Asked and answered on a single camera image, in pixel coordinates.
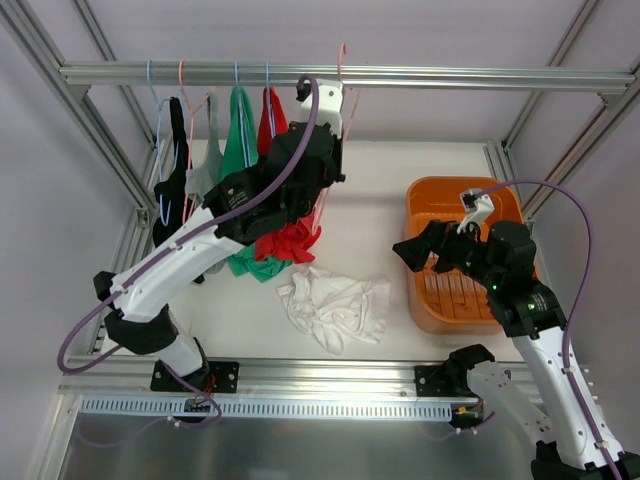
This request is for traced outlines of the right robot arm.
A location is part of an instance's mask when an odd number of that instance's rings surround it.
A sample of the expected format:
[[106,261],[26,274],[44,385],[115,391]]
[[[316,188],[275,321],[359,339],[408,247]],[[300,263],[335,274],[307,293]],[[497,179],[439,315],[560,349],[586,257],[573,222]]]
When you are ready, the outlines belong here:
[[442,367],[448,388],[487,401],[531,444],[536,479],[636,479],[639,457],[611,434],[571,346],[569,323],[553,291],[535,274],[528,228],[503,220],[482,240],[475,227],[432,220],[393,251],[413,272],[436,257],[436,274],[457,270],[486,289],[490,311],[525,361],[544,404],[514,385],[494,356],[476,344],[454,351]]

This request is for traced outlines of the blue hanger of red top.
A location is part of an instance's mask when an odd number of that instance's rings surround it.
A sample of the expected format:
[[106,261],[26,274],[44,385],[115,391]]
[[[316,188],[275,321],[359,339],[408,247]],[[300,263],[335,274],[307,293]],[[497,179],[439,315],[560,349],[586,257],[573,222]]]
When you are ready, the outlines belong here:
[[273,110],[272,103],[272,89],[271,89],[271,81],[270,81],[270,66],[269,61],[265,62],[265,83],[266,83],[266,103],[267,103],[267,114],[268,114],[268,122],[270,128],[270,139],[276,136],[276,120],[275,114]]

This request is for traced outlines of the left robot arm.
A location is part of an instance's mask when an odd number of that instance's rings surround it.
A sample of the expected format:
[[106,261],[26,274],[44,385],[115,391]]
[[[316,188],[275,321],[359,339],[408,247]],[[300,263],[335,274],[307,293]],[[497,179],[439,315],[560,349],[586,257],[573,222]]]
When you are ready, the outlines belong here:
[[341,160],[341,141],[329,124],[291,123],[266,156],[224,177],[143,261],[118,275],[95,276],[100,294],[116,297],[105,318],[109,339],[155,356],[184,390],[204,389],[208,361],[177,324],[170,300],[210,267],[310,214],[323,189],[344,181]]

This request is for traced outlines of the white tank top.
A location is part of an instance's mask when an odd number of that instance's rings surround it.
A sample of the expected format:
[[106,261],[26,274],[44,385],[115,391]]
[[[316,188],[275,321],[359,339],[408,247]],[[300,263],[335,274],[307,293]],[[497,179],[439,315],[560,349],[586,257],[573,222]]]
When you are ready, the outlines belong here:
[[294,328],[330,355],[357,341],[378,345],[386,331],[391,282],[385,277],[356,280],[306,266],[276,289]]

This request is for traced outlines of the red tank top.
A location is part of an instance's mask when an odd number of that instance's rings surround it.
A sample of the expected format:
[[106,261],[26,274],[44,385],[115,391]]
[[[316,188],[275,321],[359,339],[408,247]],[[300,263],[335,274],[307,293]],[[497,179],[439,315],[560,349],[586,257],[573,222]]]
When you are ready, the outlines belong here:
[[[271,87],[271,89],[277,135],[285,133],[289,124],[275,88]],[[268,153],[272,143],[267,114],[266,87],[263,89],[262,96],[262,113],[257,134],[257,151],[260,157],[264,157]],[[312,262],[315,256],[310,252],[310,249],[321,233],[321,228],[316,233],[312,232],[315,210],[313,208],[309,215],[298,219],[295,224],[288,224],[282,230],[260,238],[255,244],[255,259],[263,261],[273,257],[296,264]]]

